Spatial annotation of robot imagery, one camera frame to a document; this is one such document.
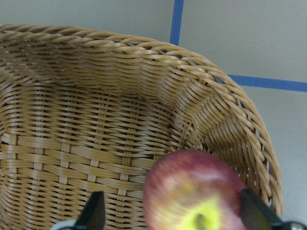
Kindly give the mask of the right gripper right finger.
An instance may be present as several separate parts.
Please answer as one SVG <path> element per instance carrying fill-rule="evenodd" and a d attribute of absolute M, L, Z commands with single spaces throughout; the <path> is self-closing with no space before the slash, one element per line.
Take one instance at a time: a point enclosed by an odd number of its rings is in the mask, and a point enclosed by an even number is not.
<path fill-rule="evenodd" d="M 240 201 L 240 215 L 247 230 L 288 229 L 288 225 L 253 190 L 243 189 Z"/>

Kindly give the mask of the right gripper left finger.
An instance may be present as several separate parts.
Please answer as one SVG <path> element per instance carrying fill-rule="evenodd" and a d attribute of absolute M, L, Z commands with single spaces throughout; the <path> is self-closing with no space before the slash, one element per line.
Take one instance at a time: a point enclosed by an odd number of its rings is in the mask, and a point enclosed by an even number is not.
<path fill-rule="evenodd" d="M 92 192 L 73 225 L 74 230 L 103 230 L 106 223 L 104 192 Z"/>

